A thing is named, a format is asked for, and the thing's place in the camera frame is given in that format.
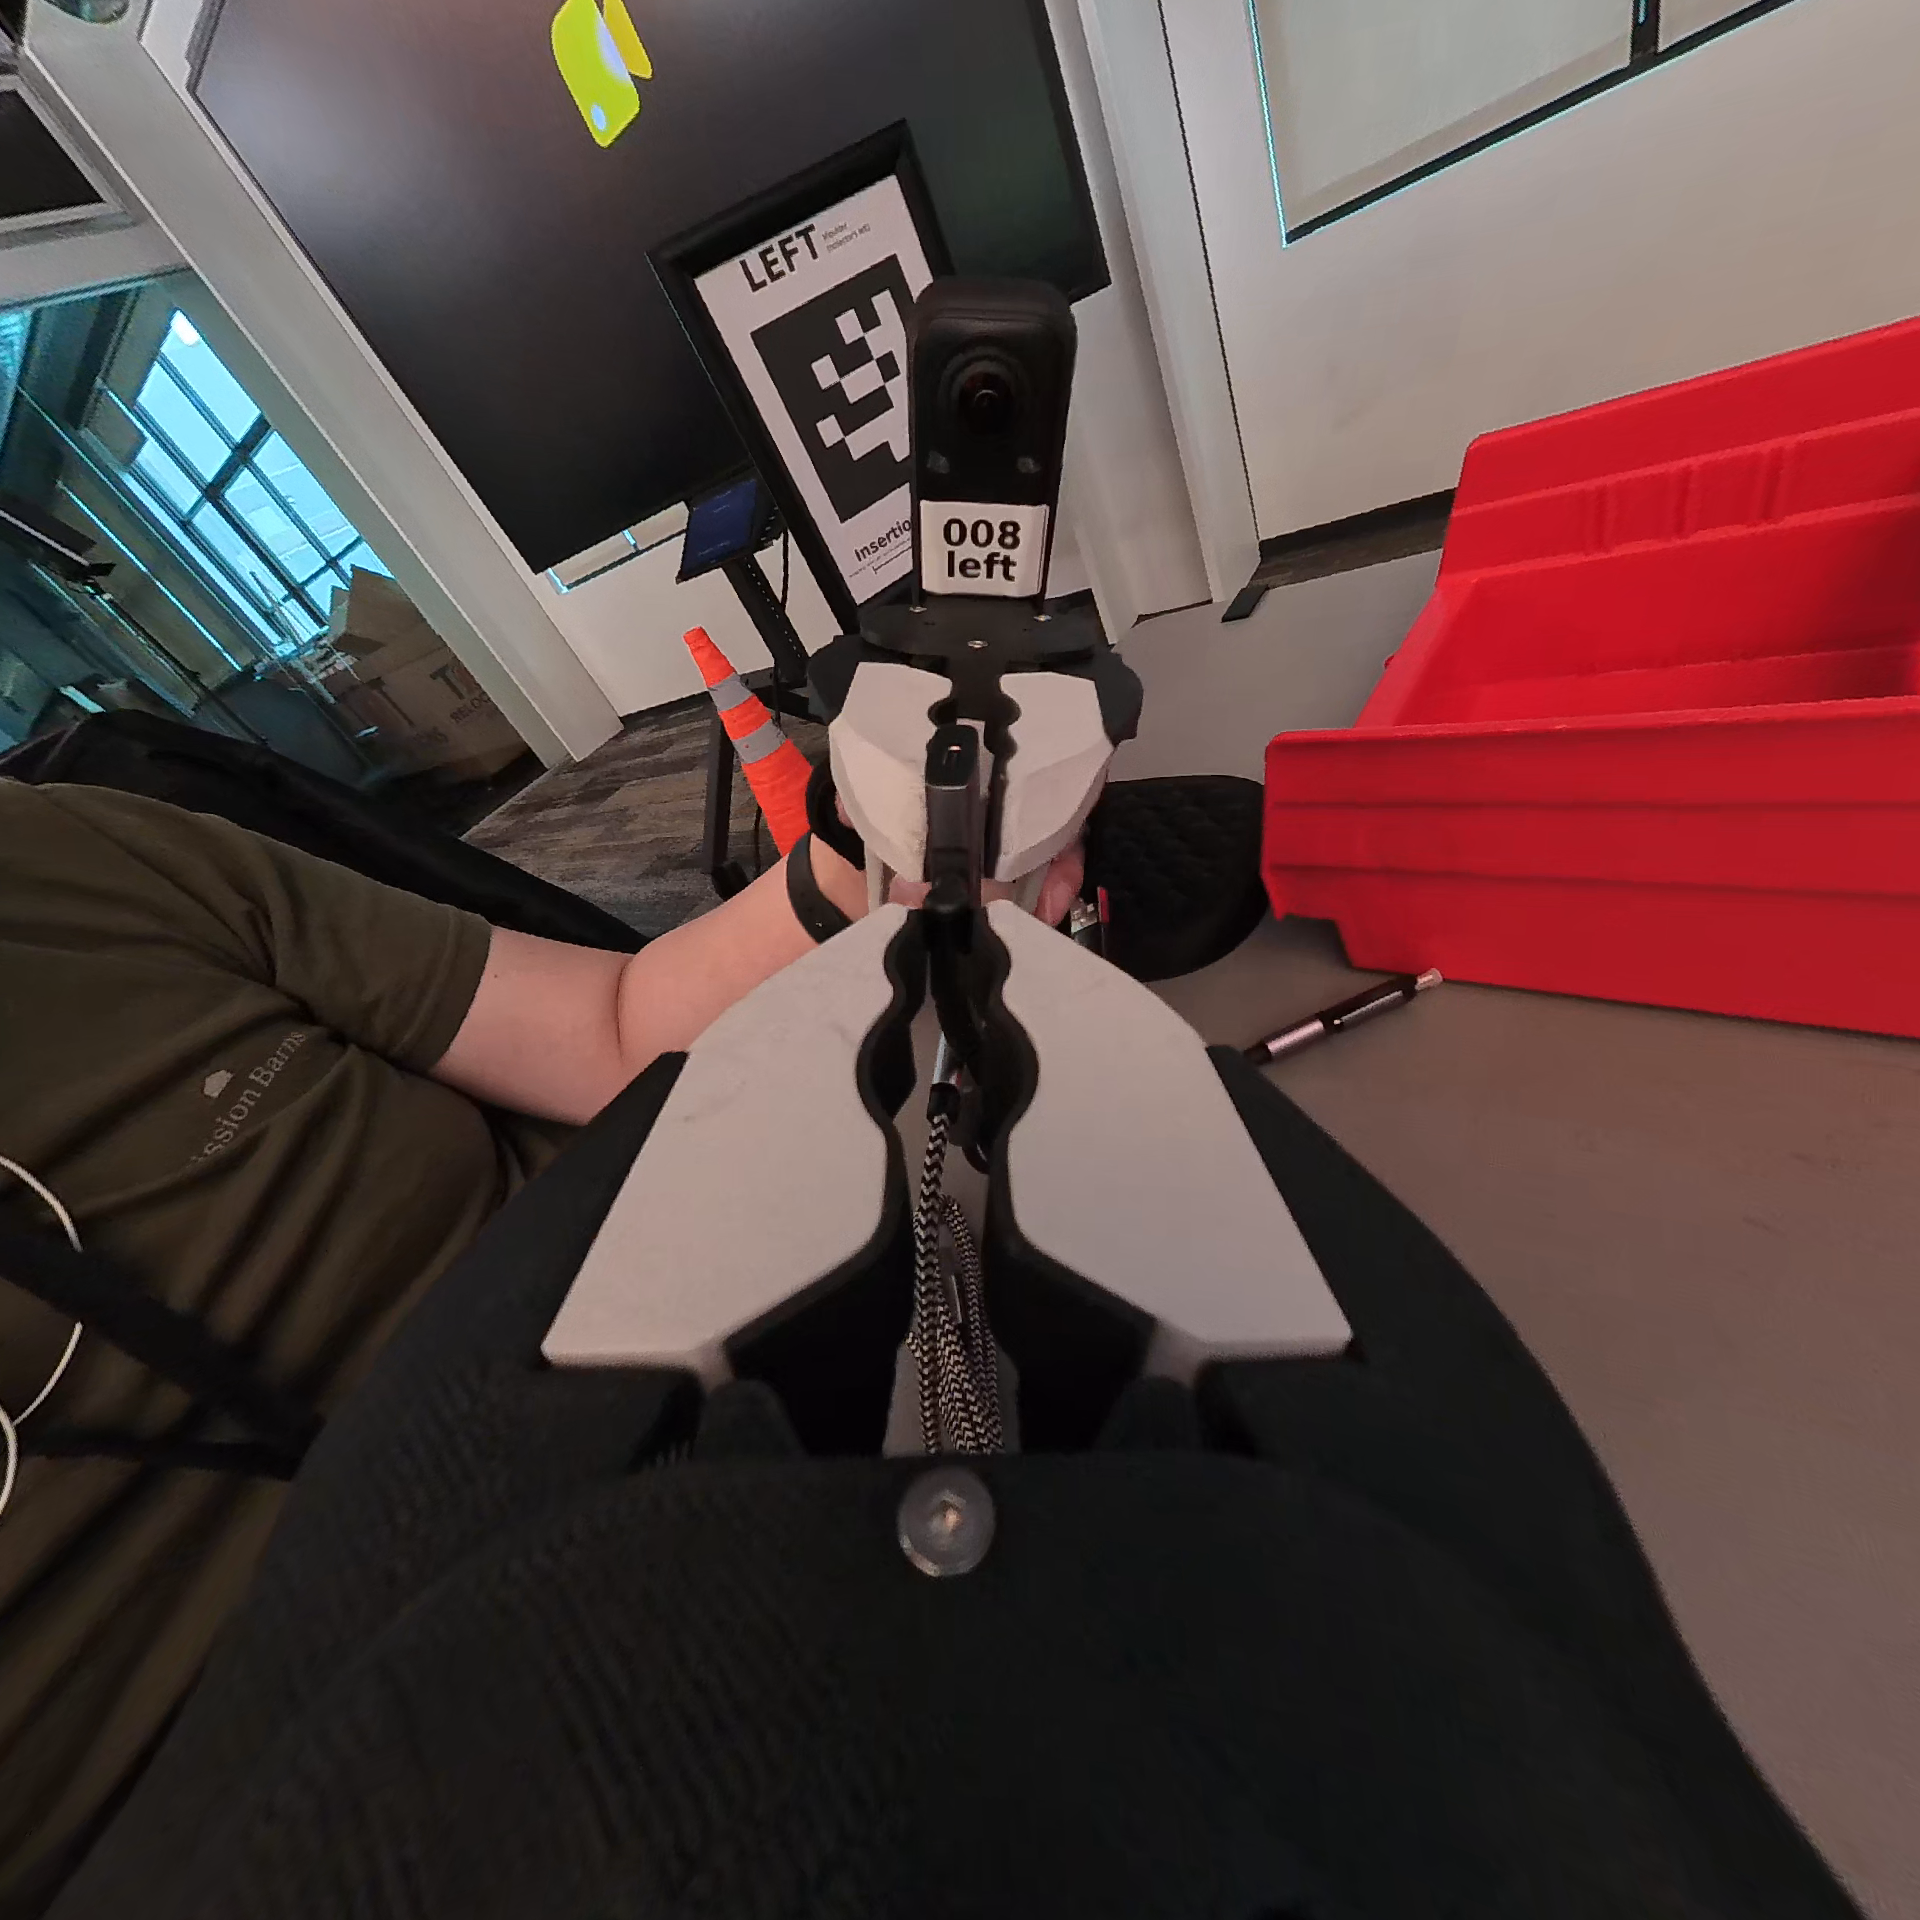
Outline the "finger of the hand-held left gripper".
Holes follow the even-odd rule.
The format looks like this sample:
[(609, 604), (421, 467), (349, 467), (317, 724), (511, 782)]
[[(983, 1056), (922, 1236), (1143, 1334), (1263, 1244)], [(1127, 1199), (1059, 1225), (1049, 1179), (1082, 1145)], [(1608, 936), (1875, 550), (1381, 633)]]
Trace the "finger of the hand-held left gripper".
[(929, 716), (950, 678), (909, 663), (861, 663), (831, 721), (835, 791), (871, 862), (923, 879)]
[(995, 760), (1002, 784), (992, 877), (1018, 885), (1082, 837), (1117, 743), (1093, 678), (1032, 670), (1005, 673), (999, 692), (1016, 717)]

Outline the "small tablet on stand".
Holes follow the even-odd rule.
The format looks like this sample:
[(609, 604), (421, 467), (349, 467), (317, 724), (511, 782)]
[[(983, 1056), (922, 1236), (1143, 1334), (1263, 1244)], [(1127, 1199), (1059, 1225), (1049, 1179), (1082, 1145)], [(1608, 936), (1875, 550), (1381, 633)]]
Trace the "small tablet on stand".
[(784, 694), (810, 692), (810, 657), (787, 613), (787, 571), (777, 590), (760, 565), (760, 553), (776, 532), (784, 535), (777, 501), (755, 473), (693, 501), (677, 583), (686, 584), (713, 571), (726, 576), (773, 660), (777, 704), (799, 713)]

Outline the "dark metal pen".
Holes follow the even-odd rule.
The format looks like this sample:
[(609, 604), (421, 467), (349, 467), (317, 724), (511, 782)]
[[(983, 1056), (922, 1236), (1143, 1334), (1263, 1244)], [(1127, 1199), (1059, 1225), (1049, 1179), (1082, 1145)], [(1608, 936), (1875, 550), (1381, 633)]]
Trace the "dark metal pen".
[(1293, 1051), (1309, 1049), (1338, 1033), (1346, 1033), (1359, 1024), (1395, 1012), (1443, 982), (1446, 975), (1441, 968), (1390, 975), (1366, 991), (1335, 1000), (1313, 1015), (1285, 1024), (1266, 1038), (1261, 1038), (1241, 1049), (1241, 1059), (1261, 1067), (1272, 1064)]

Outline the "red plastic bin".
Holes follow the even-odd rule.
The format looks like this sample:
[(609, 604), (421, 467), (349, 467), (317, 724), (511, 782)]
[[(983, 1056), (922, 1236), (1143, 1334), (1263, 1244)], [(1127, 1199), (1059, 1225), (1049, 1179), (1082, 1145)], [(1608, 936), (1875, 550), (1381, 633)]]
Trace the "red plastic bin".
[(1918, 320), (1480, 437), (1265, 886), (1360, 968), (1918, 1031)]

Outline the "orange traffic cone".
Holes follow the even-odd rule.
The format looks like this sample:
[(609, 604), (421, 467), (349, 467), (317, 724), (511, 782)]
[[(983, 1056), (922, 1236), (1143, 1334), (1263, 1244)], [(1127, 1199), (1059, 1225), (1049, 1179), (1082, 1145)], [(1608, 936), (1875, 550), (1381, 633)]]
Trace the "orange traffic cone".
[(715, 717), (727, 734), (729, 744), (722, 750), (722, 759), (735, 756), (749, 776), (760, 813), (776, 838), (776, 848), (787, 856), (810, 829), (808, 791), (813, 766), (801, 748), (781, 729), (761, 694), (739, 676), (707, 628), (689, 628), (685, 643), (704, 676)]

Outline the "black framed tag sign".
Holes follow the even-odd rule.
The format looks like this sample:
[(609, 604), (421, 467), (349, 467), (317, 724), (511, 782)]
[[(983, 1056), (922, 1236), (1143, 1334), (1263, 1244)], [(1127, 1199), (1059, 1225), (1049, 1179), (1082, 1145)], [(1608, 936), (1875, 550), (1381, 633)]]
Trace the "black framed tag sign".
[(653, 246), (840, 630), (912, 567), (909, 321), (952, 269), (906, 121)]

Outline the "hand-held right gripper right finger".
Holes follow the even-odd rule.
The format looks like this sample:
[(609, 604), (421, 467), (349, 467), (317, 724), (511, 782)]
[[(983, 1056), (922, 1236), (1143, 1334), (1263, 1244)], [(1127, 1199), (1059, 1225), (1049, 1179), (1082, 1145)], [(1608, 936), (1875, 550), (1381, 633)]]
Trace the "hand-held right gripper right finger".
[(1160, 995), (1013, 902), (990, 908), (989, 1308), (1018, 1441), (1091, 1445), (1141, 1375), (1325, 1360), (1354, 1331), (1235, 1107)]

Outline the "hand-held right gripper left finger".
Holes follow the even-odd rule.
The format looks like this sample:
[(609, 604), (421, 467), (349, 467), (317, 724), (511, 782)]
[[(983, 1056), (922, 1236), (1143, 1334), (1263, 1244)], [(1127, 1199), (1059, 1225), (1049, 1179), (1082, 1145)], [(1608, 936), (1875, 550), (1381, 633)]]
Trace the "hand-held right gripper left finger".
[(542, 1352), (770, 1384), (802, 1445), (877, 1454), (912, 1292), (895, 1112), (923, 950), (877, 908), (693, 1044)]

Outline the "black quilted pouch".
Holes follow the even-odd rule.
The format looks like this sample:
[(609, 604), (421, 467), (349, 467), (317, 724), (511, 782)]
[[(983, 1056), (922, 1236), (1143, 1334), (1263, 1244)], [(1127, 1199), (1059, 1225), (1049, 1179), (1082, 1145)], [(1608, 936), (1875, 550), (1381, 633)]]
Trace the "black quilted pouch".
[(1213, 967), (1263, 920), (1265, 791), (1235, 775), (1106, 784), (1089, 816), (1082, 897), (1120, 972), (1166, 980)]

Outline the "person's left forearm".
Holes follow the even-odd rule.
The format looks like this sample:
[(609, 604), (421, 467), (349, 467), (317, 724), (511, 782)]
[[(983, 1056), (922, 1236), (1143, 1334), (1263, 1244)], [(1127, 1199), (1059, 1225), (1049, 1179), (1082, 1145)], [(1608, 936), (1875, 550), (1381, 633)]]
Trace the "person's left forearm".
[(655, 1059), (813, 948), (787, 862), (635, 952), (490, 934), (475, 996), (433, 1076), (511, 1112), (582, 1125)]

